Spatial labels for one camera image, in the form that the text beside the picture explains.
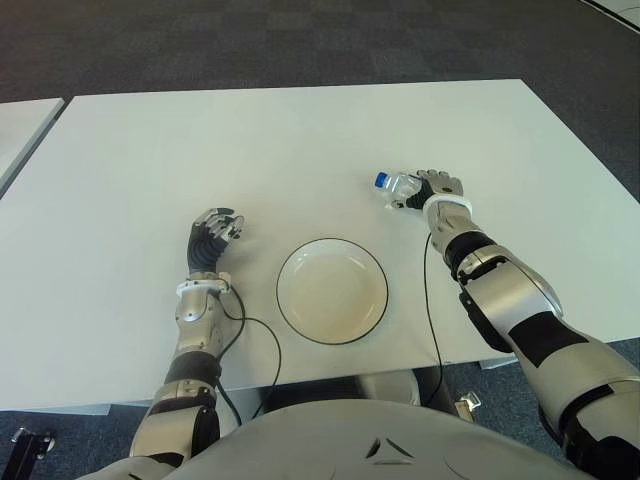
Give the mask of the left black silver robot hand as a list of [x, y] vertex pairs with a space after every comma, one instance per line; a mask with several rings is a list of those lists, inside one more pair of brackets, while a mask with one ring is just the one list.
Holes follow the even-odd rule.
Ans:
[[190, 274], [217, 271], [217, 263], [228, 245], [240, 238], [244, 217], [229, 208], [211, 208], [197, 217], [187, 243]]

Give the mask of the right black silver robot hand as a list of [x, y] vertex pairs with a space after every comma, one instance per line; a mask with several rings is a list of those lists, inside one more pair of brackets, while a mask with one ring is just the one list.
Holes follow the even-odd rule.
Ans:
[[438, 195], [463, 197], [461, 181], [445, 171], [418, 170], [414, 174], [399, 173], [389, 184], [390, 206], [394, 209], [422, 210]]

